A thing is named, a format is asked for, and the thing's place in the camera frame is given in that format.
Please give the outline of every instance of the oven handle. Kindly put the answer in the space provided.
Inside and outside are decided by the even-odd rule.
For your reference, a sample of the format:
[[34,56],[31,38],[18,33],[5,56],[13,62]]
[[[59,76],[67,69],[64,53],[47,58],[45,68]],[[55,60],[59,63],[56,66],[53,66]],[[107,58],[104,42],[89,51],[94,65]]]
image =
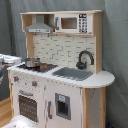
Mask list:
[[22,91],[22,90],[20,90],[19,91],[22,95],[25,95],[25,96],[33,96],[33,94],[31,94],[31,93],[26,93],[26,92],[24,92],[24,91]]
[[55,29],[59,30],[59,27],[57,27],[57,20],[58,20],[58,17],[55,17]]
[[51,101],[48,102],[48,117],[52,119],[52,115],[50,114]]

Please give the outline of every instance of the cabinet door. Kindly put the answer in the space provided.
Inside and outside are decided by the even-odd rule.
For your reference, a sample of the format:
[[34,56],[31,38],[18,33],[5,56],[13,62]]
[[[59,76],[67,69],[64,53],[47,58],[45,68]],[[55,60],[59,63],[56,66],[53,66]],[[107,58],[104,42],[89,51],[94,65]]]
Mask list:
[[44,128],[43,93],[12,86],[14,116],[23,115],[33,121],[37,128]]
[[46,82],[47,128],[82,128],[81,89]]

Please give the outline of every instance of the toy kitchen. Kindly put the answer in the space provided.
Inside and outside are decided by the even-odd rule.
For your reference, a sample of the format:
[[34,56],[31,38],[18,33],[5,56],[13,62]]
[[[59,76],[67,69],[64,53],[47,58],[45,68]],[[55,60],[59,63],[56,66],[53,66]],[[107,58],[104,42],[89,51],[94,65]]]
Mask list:
[[115,77],[102,71],[102,13],[21,13],[27,58],[40,63],[8,68],[12,116],[37,128],[105,128],[106,86]]

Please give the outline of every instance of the shelf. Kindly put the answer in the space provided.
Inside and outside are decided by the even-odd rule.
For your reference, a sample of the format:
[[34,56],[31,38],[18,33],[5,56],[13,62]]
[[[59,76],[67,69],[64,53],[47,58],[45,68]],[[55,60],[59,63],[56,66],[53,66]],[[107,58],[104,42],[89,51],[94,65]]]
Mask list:
[[98,13],[103,12],[102,10],[91,10],[91,11],[58,11],[58,12],[26,12],[20,13],[21,15],[28,14],[90,14],[90,13]]
[[68,35],[80,35],[80,36],[93,36],[92,33],[88,34],[88,33],[64,33],[64,32],[53,32],[53,34],[68,34]]

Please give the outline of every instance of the microwave door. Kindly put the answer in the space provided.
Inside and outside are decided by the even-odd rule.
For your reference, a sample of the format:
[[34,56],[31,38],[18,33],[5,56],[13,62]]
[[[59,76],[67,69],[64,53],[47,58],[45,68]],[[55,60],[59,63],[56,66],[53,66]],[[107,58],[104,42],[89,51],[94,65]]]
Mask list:
[[79,33],[78,14],[55,14],[55,32]]

